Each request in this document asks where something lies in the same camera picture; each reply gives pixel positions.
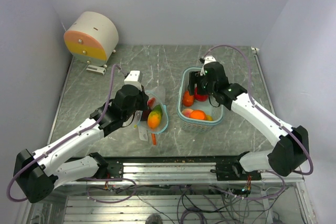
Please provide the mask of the green yellow toy mango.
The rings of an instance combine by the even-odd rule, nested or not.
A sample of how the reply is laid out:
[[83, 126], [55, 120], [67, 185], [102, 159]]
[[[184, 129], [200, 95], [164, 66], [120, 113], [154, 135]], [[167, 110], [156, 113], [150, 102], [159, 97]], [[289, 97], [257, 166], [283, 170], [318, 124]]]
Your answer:
[[151, 129], [157, 128], [161, 123], [162, 115], [163, 115], [163, 112], [162, 112], [161, 105], [158, 104], [152, 109], [151, 113], [149, 114], [149, 117], [147, 120], [148, 127]]

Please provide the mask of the clear zip top bag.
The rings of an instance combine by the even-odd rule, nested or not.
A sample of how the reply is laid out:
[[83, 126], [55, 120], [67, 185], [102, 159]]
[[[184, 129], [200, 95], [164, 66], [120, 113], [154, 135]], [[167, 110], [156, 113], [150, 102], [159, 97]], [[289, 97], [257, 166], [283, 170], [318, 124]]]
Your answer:
[[163, 133], [169, 124], [165, 104], [165, 87], [157, 86], [145, 93], [149, 97], [148, 109], [136, 112], [134, 127], [138, 129], [140, 140], [149, 141], [156, 145], [157, 135]]

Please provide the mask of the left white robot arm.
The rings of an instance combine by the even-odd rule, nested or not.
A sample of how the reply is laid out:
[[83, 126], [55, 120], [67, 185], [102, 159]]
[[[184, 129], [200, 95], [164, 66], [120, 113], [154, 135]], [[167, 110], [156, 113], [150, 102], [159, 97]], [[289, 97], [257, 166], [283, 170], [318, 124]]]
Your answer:
[[92, 177], [102, 180], [107, 165], [102, 156], [90, 154], [68, 161], [81, 148], [123, 127], [136, 111], [147, 109], [149, 97], [141, 84], [125, 84], [113, 99], [90, 114], [82, 124], [59, 140], [31, 153], [24, 149], [15, 160], [12, 183], [17, 183], [30, 203], [46, 198], [57, 187], [72, 180]]

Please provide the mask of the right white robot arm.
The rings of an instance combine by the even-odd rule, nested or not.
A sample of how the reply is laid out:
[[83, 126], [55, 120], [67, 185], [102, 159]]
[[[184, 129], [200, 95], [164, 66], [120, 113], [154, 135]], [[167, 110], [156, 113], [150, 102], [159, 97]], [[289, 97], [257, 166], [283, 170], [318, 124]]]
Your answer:
[[237, 83], [230, 83], [222, 64], [209, 57], [201, 70], [188, 75], [188, 92], [207, 95], [242, 116], [261, 132], [272, 149], [262, 152], [244, 152], [231, 167], [236, 179], [244, 179], [250, 172], [272, 170], [288, 176], [308, 159], [308, 131], [303, 126], [293, 127], [261, 106], [250, 93]]

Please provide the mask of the light blue plastic basket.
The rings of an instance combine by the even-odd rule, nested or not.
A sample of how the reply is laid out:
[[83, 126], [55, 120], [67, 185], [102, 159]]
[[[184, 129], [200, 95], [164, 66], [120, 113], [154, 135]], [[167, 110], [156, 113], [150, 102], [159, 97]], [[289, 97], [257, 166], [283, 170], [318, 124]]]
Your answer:
[[[190, 107], [186, 107], [183, 105], [183, 95], [184, 92], [187, 91], [187, 86], [189, 83], [189, 73], [192, 71], [200, 71], [200, 67], [189, 67], [184, 70], [181, 78], [181, 85], [179, 89], [178, 95], [178, 102], [177, 102], [177, 114], [182, 120], [182, 128], [184, 130], [194, 131], [194, 132], [208, 132], [214, 126], [220, 124], [220, 122], [224, 118], [224, 106], [219, 105], [214, 98], [209, 98], [206, 101], [197, 101], [195, 100], [194, 103]], [[205, 120], [196, 120], [191, 119], [182, 114], [184, 109], [192, 109], [192, 110], [201, 110], [205, 112], [206, 115], [212, 117], [212, 121], [205, 121]]]

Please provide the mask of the watermelon slice toy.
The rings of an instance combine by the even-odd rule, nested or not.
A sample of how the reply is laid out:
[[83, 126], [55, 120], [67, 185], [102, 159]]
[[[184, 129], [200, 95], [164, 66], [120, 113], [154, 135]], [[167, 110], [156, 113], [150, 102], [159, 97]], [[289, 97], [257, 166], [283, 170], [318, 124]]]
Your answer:
[[155, 103], [155, 98], [152, 97], [151, 99], [148, 100], [147, 105], [148, 105], [148, 107], [151, 108], [151, 107], [153, 107], [154, 103]]

